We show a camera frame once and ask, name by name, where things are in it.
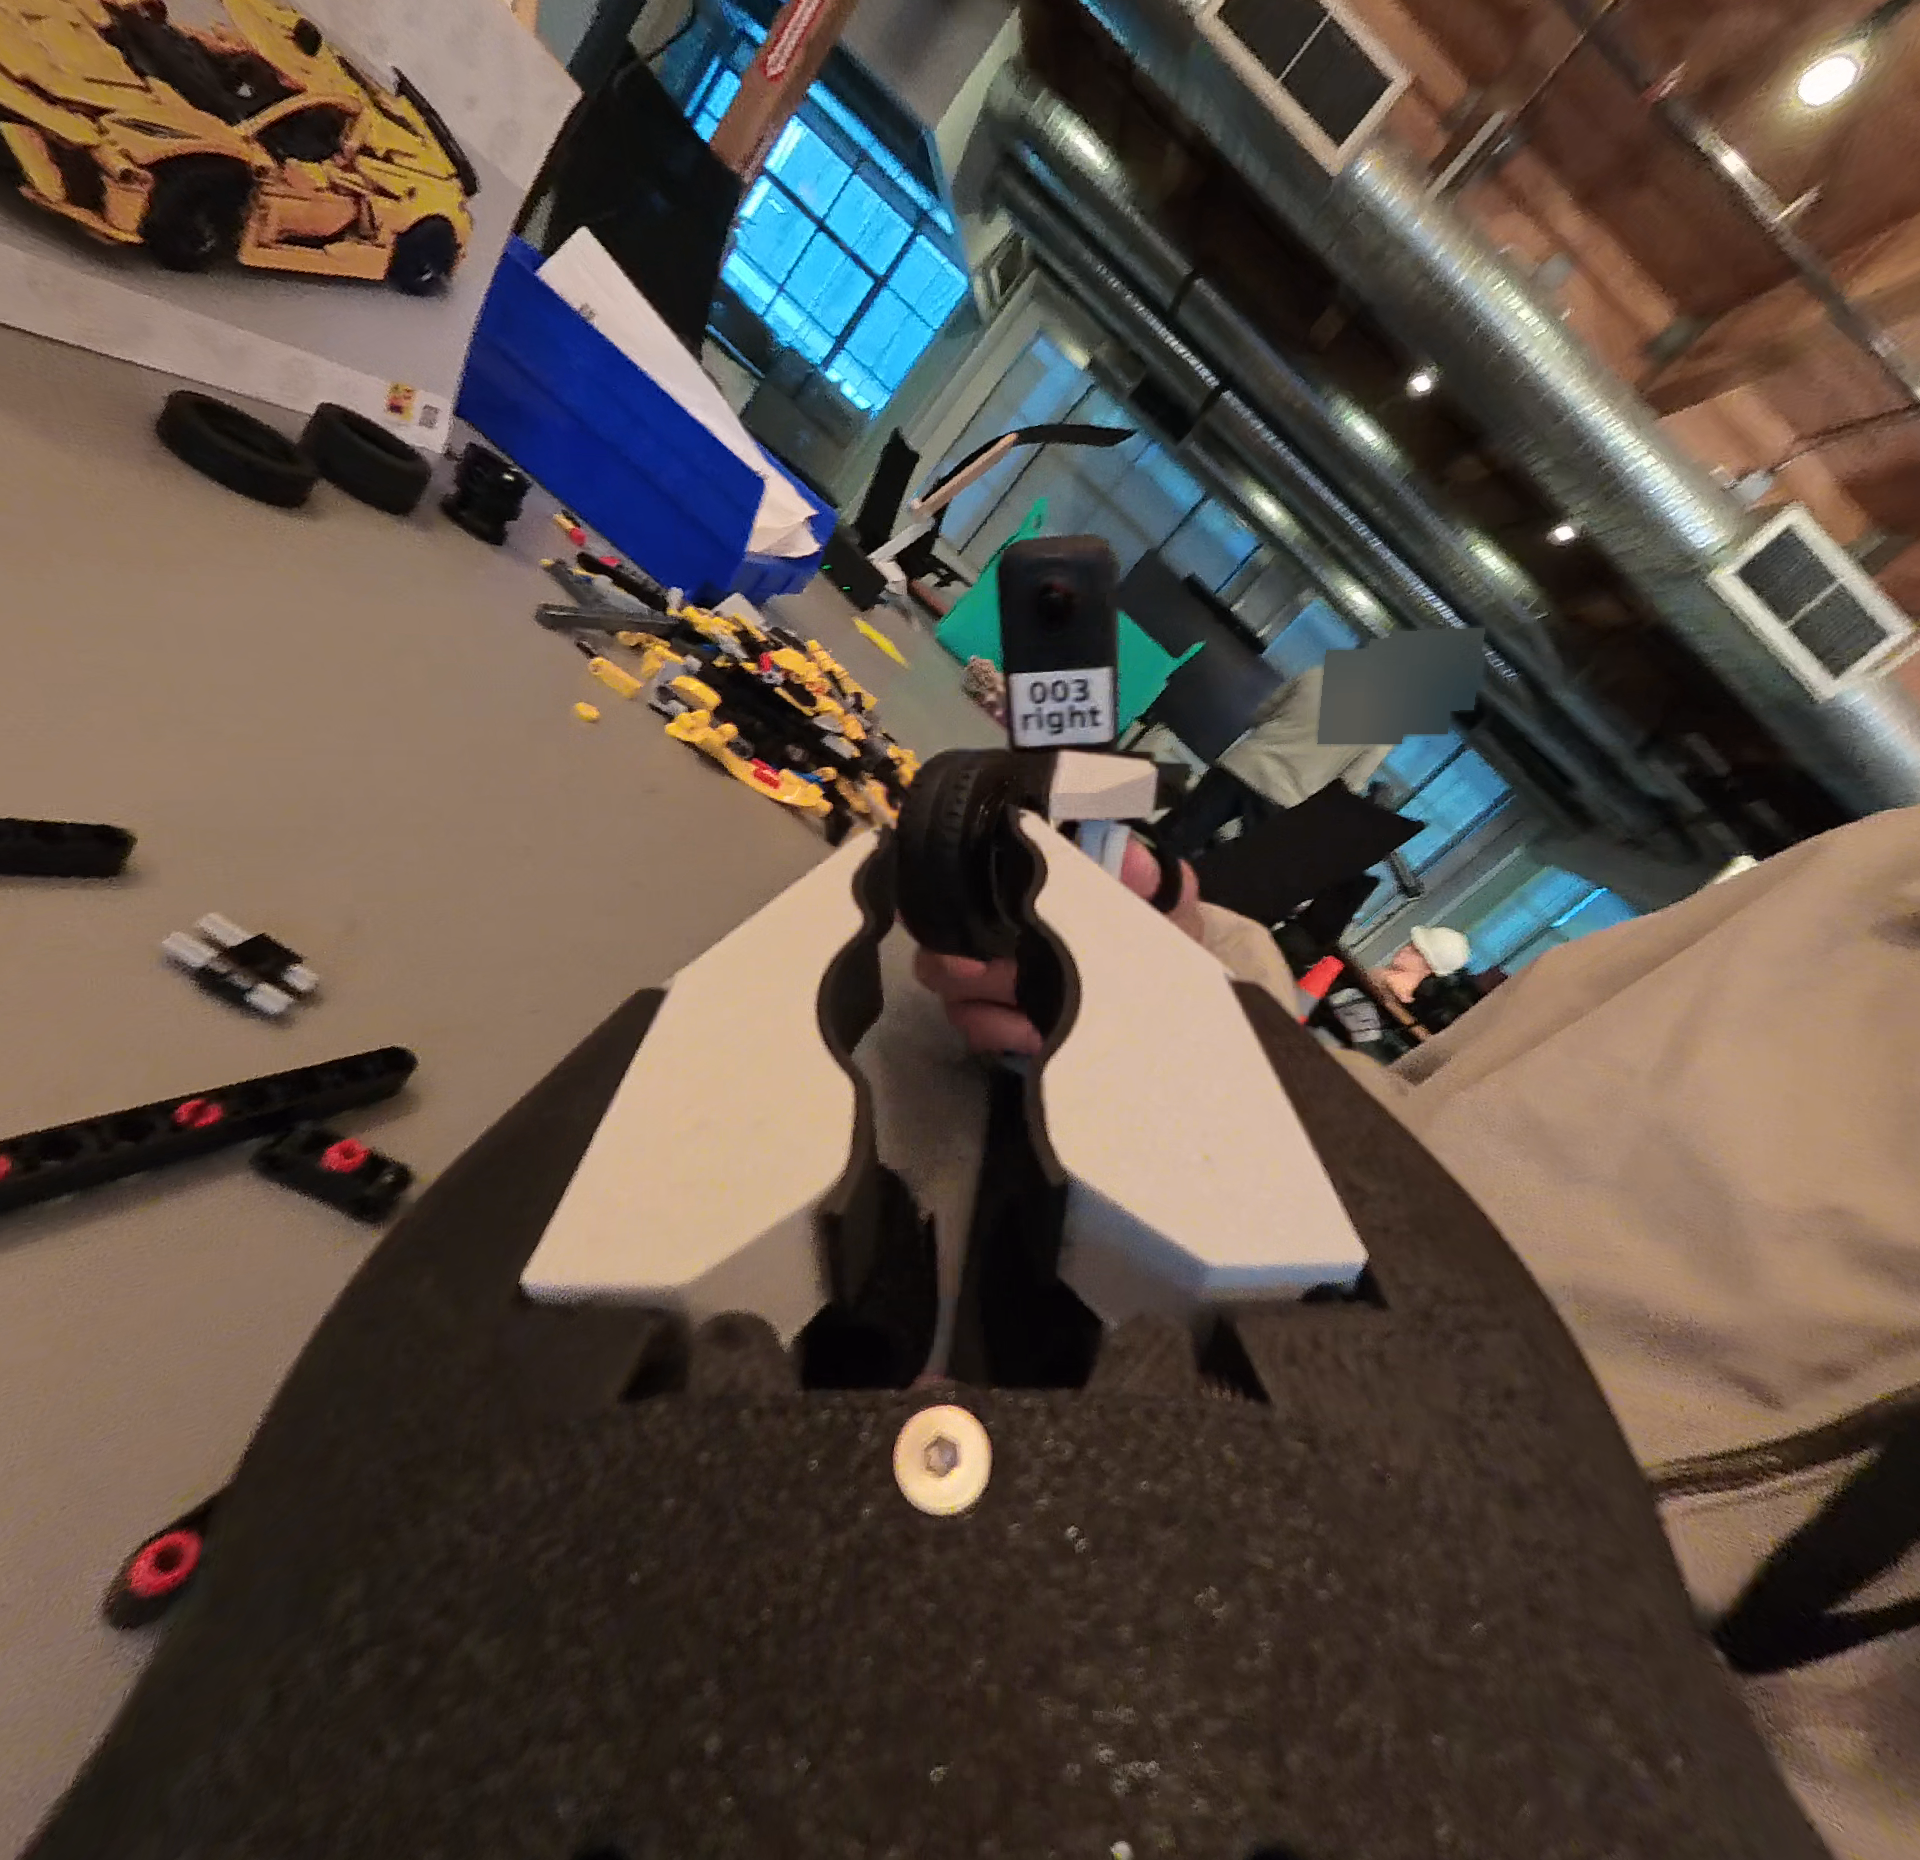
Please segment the wooden desk lamp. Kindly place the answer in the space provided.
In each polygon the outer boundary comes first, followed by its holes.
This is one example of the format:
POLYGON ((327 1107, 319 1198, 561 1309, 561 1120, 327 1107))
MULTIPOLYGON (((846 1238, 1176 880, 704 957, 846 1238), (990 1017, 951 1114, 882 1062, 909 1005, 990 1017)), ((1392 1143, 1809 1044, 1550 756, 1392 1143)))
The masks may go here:
POLYGON ((1048 421, 998 432, 965 457, 953 460, 938 476, 928 476, 924 488, 907 500, 907 524, 887 539, 874 541, 874 547, 863 547, 863 553, 887 582, 897 584, 924 577, 930 577, 936 582, 953 582, 956 573, 948 566, 948 562, 942 562, 938 546, 948 507, 968 485, 986 478, 990 470, 998 470, 1006 457, 1019 452, 1057 446, 1108 447, 1134 435, 1134 425, 1104 425, 1087 421, 1048 421))

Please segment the person's beige jacket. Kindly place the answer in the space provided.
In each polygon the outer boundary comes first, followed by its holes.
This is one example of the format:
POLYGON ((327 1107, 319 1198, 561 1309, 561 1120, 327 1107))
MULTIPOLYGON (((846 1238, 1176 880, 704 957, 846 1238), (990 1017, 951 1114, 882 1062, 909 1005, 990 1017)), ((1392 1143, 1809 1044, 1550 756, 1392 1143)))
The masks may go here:
POLYGON ((1339 1062, 1570 1330, 1829 1855, 1915 1857, 1915 811, 1339 1062))

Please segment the black beam three red pins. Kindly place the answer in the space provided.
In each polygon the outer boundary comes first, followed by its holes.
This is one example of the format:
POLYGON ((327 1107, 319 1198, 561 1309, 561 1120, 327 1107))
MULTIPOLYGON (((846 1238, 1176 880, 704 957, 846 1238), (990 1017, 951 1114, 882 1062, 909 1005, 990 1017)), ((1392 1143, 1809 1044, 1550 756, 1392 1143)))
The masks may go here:
POLYGON ((263 1077, 201 1088, 187 1097, 4 1138, 4 1216, 70 1198, 147 1170, 166 1170, 235 1143, 276 1138, 364 1107, 412 1083, 416 1055, 378 1045, 263 1077))

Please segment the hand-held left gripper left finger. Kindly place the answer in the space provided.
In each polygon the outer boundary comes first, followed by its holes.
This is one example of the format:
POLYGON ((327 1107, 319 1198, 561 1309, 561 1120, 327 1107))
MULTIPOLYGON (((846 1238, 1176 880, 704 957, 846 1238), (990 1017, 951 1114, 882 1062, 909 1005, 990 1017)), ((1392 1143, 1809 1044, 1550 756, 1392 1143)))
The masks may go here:
POLYGON ((899 1192, 853 1065, 895 890, 895 836, 863 833, 672 974, 519 1269, 526 1301, 747 1316, 815 1377, 899 1382, 899 1192))

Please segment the black toy wheel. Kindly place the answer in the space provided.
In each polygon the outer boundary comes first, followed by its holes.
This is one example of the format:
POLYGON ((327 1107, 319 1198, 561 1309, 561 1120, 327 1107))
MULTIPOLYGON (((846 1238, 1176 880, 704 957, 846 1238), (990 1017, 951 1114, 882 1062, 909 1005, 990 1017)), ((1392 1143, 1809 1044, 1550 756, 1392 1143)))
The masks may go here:
POLYGON ((452 460, 452 483, 438 499, 443 516, 474 541, 500 547, 519 524, 534 478, 492 446, 465 443, 452 460))
POLYGON ((1024 845, 1023 760, 942 752, 897 814, 897 920, 938 957, 1012 958, 1034 859, 1024 845))
POLYGON ((294 435, 198 389, 163 398, 154 438, 201 478, 259 504, 294 510, 319 485, 319 466, 294 435))
POLYGON ((433 478, 414 446, 336 401, 307 414, 299 447, 324 483, 390 516, 416 510, 433 478))

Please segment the pile of toy bricks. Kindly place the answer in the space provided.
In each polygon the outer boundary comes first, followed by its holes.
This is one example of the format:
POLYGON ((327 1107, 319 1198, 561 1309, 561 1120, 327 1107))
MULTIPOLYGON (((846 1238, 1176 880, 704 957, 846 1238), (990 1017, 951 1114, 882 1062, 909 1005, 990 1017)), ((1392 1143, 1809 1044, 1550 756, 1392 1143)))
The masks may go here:
POLYGON ((670 741, 758 798, 810 820, 830 845, 897 823, 918 760, 820 639, 731 595, 713 606, 595 550, 563 507, 566 550, 542 556, 563 595, 537 623, 563 635, 603 694, 652 709, 670 741))

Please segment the grey black axle connector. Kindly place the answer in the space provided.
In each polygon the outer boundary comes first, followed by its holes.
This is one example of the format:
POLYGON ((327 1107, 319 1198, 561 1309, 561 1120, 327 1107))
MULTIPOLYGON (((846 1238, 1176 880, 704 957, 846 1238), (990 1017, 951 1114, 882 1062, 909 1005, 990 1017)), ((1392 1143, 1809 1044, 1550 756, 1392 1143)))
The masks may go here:
POLYGON ((269 1023, 319 993, 319 973, 303 954, 221 913, 205 913, 187 931, 166 935, 160 954, 207 996, 269 1023))

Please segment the person's right forearm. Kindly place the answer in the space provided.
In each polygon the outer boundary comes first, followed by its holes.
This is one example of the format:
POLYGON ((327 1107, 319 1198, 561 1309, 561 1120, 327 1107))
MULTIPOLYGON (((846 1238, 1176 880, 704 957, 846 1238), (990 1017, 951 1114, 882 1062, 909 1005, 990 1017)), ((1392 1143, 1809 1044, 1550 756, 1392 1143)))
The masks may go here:
POLYGON ((1236 985, 1263 987, 1296 1023, 1301 1015, 1301 996, 1271 927, 1212 904, 1197 904, 1197 915, 1212 958, 1218 958, 1236 985))

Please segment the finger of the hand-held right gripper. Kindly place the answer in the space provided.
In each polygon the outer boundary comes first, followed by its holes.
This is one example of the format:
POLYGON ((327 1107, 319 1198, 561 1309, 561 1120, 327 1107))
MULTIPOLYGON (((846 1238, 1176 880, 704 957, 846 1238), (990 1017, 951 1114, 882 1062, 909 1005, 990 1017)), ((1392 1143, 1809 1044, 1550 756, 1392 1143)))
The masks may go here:
POLYGON ((1057 752, 1048 775, 1048 820, 1147 823, 1160 814, 1160 763, 1117 752, 1057 752))

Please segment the black beam two red pins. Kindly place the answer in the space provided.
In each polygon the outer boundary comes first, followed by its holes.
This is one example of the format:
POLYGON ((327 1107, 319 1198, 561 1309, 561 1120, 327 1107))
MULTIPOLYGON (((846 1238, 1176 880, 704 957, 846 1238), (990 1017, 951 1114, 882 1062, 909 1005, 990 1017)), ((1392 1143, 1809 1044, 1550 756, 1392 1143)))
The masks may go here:
POLYGON ((138 836, 109 823, 4 816, 4 878, 109 880, 124 876, 138 836))

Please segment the short black brick red pin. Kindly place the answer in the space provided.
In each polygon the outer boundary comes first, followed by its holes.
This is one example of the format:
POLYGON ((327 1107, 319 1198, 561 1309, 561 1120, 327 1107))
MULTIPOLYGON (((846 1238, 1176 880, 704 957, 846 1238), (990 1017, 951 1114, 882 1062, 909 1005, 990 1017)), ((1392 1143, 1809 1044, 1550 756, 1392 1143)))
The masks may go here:
POLYGON ((379 1226, 399 1216, 414 1191, 414 1170, 378 1154, 360 1138, 319 1120, 269 1138, 249 1159, 274 1188, 360 1225, 379 1226))

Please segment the gridded glass window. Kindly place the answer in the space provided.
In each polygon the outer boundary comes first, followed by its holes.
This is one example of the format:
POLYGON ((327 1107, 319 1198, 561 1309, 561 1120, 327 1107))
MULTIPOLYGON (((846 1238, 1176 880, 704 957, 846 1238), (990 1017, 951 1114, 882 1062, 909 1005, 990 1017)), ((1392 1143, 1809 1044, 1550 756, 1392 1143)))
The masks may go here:
POLYGON ((754 376, 794 364, 874 417, 968 290, 928 126, 830 54, 742 187, 707 335, 754 376))

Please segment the wooden post red sign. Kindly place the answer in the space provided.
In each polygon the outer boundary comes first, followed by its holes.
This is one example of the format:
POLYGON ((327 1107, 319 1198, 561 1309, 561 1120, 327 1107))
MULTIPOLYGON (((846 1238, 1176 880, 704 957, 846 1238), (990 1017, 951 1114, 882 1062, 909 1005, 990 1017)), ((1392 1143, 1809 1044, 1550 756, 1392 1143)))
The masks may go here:
POLYGON ((750 187, 810 80, 837 42, 860 0, 781 0, 730 109, 709 133, 709 152, 750 187))

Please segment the grey desk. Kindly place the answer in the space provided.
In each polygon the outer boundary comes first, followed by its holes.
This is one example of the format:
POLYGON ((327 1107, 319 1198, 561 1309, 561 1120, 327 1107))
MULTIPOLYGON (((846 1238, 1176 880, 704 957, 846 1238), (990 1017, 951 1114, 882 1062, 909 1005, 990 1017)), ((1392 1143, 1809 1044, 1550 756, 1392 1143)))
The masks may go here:
POLYGON ((1100 1394, 813 1388, 747 1316, 518 1290, 672 974, 830 859, 580 679, 454 526, 249 500, 4 331, 4 1133, 378 1045, 382 1226, 249 1161, 4 1218, 8 1857, 1064 1857, 1100 1394), (283 1017, 160 943, 221 913, 283 1017), (103 1596, 224 1492, 193 1590, 103 1596))

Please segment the white vent grille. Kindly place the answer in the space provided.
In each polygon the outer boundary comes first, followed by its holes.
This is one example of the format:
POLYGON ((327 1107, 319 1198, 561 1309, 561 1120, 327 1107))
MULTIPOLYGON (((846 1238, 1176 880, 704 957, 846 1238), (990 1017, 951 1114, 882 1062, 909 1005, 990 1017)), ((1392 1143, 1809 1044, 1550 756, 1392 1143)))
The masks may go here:
POLYGON ((1915 654, 1915 623, 1805 504, 1771 510, 1712 584, 1813 701, 1874 686, 1915 654))
POLYGON ((1327 175, 1378 140, 1410 83, 1345 0, 1197 0, 1197 27, 1327 175))

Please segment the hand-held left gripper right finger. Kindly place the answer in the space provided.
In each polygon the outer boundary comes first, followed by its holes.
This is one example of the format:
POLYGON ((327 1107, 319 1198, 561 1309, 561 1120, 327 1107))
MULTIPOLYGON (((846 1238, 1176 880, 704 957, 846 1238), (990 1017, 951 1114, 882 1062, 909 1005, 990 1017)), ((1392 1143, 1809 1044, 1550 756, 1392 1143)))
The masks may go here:
POLYGON ((1064 1191, 1057 1275, 1104 1327, 1349 1293, 1352 1218, 1227 970, 1040 816, 1024 924, 1061 1005, 1032 1074, 1034 1154, 1064 1191))

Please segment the person's right hand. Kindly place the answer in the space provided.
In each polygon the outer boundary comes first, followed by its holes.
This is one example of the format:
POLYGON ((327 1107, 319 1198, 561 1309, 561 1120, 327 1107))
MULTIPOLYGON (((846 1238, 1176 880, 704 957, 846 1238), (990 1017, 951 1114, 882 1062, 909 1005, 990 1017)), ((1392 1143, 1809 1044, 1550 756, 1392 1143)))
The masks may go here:
MULTIPOLYGON (((1147 841, 1134 836, 1122 859, 1122 888, 1142 901, 1160 890, 1160 859, 1147 850, 1147 841)), ((1197 894, 1197 876, 1186 862, 1178 862, 1180 890, 1168 913, 1186 937, 1203 943, 1203 901, 1197 894)), ((1045 1031, 1019 1009, 1019 970, 1012 958, 968 958, 928 954, 912 943, 912 974, 938 999, 948 1023, 979 1055, 1040 1055, 1045 1031)))

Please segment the blue plastic bin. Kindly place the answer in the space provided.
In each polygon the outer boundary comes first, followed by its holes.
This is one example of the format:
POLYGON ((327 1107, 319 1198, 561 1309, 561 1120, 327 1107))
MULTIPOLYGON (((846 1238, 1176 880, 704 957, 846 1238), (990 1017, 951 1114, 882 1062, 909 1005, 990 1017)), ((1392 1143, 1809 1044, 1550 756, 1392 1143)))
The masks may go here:
POLYGON ((475 311, 454 417, 699 603, 799 592, 824 562, 824 547, 750 550, 759 472, 542 284, 518 235, 475 311))

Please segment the tiny black red pin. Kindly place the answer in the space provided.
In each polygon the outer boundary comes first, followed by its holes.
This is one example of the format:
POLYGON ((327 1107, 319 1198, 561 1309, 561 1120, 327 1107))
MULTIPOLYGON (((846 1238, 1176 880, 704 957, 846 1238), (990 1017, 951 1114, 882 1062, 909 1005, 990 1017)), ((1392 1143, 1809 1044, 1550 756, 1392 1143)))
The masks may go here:
POLYGON ((103 1620, 112 1632, 148 1629, 180 1605, 198 1576, 221 1498, 224 1492, 207 1495, 132 1547, 103 1596, 103 1620))

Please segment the silver ventilation duct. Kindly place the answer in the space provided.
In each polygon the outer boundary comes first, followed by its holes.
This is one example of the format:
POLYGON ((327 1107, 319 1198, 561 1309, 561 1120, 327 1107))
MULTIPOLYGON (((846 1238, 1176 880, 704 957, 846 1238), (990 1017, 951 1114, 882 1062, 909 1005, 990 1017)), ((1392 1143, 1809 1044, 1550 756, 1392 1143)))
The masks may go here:
POLYGON ((1719 595, 1746 510, 1657 425, 1405 152, 1371 140, 1327 170, 1227 68, 1190 0, 1073 0, 1173 111, 1426 355, 1516 470, 1574 516, 1664 629, 1854 814, 1915 805, 1915 706, 1870 677, 1813 699, 1719 595))

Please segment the black standing panel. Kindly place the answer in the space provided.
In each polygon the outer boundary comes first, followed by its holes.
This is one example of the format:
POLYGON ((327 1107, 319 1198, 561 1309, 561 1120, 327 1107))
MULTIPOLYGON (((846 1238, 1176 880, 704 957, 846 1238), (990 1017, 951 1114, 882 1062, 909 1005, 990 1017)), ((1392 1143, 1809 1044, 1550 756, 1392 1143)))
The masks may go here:
POLYGON ((515 232, 554 256, 589 229, 699 353, 737 201, 742 178, 713 157, 655 68, 622 46, 563 122, 515 232))

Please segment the black wall screen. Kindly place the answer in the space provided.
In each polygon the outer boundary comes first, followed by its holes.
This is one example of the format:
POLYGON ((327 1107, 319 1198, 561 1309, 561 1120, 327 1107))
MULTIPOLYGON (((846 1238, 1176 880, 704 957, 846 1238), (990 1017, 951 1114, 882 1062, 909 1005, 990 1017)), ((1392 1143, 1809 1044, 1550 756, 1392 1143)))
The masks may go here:
POLYGON ((1142 550, 1122 577, 1115 603, 1176 669, 1139 720, 1165 729, 1205 770, 1252 725, 1282 679, 1252 633, 1190 573, 1142 550))

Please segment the folded white instruction sheets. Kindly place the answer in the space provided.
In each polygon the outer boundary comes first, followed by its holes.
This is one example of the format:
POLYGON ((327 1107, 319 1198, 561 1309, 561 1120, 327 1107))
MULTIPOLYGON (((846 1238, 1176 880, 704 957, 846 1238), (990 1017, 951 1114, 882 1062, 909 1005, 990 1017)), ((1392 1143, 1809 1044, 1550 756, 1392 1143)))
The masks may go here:
POLYGON ((622 358, 636 364, 688 421, 759 476, 747 550, 775 556, 815 553, 830 529, 813 504, 768 457, 707 376, 701 358, 670 331, 589 228, 574 229, 542 266, 540 281, 622 358))

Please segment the white booklet yellow car picture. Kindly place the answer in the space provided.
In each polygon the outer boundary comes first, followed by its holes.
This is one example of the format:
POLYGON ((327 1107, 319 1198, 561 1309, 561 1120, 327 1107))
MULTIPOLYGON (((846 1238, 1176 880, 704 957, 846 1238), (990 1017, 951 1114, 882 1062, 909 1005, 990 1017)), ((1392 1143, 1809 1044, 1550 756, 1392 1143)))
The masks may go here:
POLYGON ((4 323, 437 455, 577 100, 511 0, 4 0, 4 323))

